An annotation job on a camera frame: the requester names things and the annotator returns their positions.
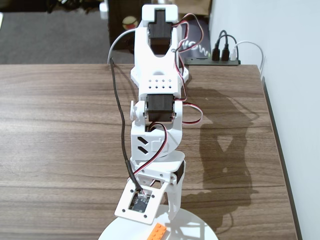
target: wood grain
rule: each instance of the wood grain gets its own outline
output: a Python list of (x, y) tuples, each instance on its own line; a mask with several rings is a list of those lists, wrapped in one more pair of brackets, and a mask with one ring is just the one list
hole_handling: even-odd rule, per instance
[[(131, 65), (116, 68), (130, 154)], [(256, 66), (191, 67), (181, 207), (220, 240), (296, 239)], [(184, 108), (185, 120), (196, 111)], [(0, 239), (96, 240), (127, 179), (106, 65), (0, 65)]]

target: floor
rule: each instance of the floor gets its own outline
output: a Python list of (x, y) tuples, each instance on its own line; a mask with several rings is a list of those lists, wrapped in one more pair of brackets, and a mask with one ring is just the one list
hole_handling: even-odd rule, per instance
[[(103, 64), (109, 52), (108, 23), (99, 11), (5, 12), (0, 64)], [(127, 50), (116, 63), (133, 63)]]

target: white robotic arm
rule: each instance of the white robotic arm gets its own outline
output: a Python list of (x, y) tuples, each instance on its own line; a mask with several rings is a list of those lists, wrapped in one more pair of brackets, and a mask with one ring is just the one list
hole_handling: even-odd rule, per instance
[[(179, 25), (173, 27), (177, 22), (176, 5), (144, 5), (135, 30), (131, 79), (139, 88), (139, 101), (131, 102), (130, 162), (143, 191), (136, 191), (128, 179), (114, 214), (145, 224), (153, 222), (165, 192), (170, 220), (181, 205), (186, 162), (185, 155), (175, 150), (182, 140), (183, 123), (183, 80), (177, 71), (182, 31)], [(188, 77), (184, 69), (184, 81)], [(160, 189), (153, 187), (155, 181), (161, 183)]]

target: white power cord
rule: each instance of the white power cord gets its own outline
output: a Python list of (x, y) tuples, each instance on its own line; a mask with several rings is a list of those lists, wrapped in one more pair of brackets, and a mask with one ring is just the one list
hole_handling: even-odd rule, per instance
[(0, 29), (1, 29), (1, 24), (2, 24), (2, 19), (4, 18), (4, 14), (0, 12)]
[(264, 55), (264, 51), (262, 50), (262, 48), (258, 44), (256, 44), (255, 42), (246, 41), (246, 40), (238, 42), (236, 45), (234, 45), (234, 48), (232, 49), (232, 52), (231, 52), (231, 55), (230, 55), (230, 60), (231, 61), (235, 61), (237, 59), (237, 52), (236, 52), (237, 46), (239, 44), (243, 44), (243, 43), (249, 43), (249, 44), (256, 45), (260, 49), (261, 55), (262, 55), (262, 59), (261, 59), (261, 64), (260, 64), (259, 70), (260, 70), (260, 73), (261, 73), (263, 65), (264, 65), (264, 61), (265, 61), (265, 55)]
[(107, 63), (110, 64), (110, 58), (111, 58), (111, 53), (112, 53), (112, 50), (114, 49), (115, 45), (117, 44), (117, 42), (124, 36), (124, 35), (127, 35), (129, 33), (133, 33), (136, 31), (136, 28), (133, 28), (133, 29), (129, 29), (127, 31), (124, 31), (123, 33), (121, 33), (117, 38), (116, 40), (114, 40), (114, 42), (112, 43), (111, 47), (110, 47), (110, 50), (109, 50), (109, 54), (108, 54), (108, 59), (107, 59)]

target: black cable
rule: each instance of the black cable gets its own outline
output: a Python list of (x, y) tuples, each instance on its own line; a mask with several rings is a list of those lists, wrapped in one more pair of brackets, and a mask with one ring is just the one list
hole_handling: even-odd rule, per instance
[[(217, 44), (219, 44), (220, 42), (220, 39), (224, 38), (224, 37), (230, 37), (234, 40), (234, 43), (237, 44), (237, 40), (235, 39), (234, 36), (230, 35), (230, 34), (225, 34), (225, 35), (221, 35), (218, 40), (216, 41)], [(236, 56), (238, 58), (238, 61), (239, 61), (239, 49), (238, 49), (238, 46), (236, 46)]]
[(126, 145), (125, 145), (125, 129), (126, 129), (126, 121), (125, 121), (125, 116), (124, 116), (124, 112), (122, 111), (121, 105), (120, 105), (120, 100), (119, 100), (119, 96), (117, 93), (117, 86), (116, 86), (116, 76), (115, 76), (115, 69), (114, 69), (114, 60), (111, 57), (110, 58), (110, 66), (111, 66), (111, 73), (112, 73), (112, 81), (113, 81), (113, 90), (114, 90), (114, 96), (115, 96), (115, 100), (116, 100), (116, 104), (118, 105), (118, 109), (121, 115), (121, 120), (122, 120), (122, 126), (121, 126), (121, 147), (122, 147), (122, 153), (123, 153), (123, 157), (124, 157), (124, 162), (126, 165), (126, 169), (128, 170), (129, 176), (132, 180), (132, 182), (135, 185), (135, 190), (136, 191), (142, 191), (142, 187), (140, 186), (140, 184), (138, 183), (134, 172), (132, 170), (130, 161), (128, 159), (127, 156), (127, 152), (126, 152)]
[(221, 30), (221, 32), (219, 33), (219, 38), (221, 37), (222, 33), (224, 33), (225, 35), (225, 43), (228, 44), (228, 34), (227, 34), (227, 31), (226, 30)]

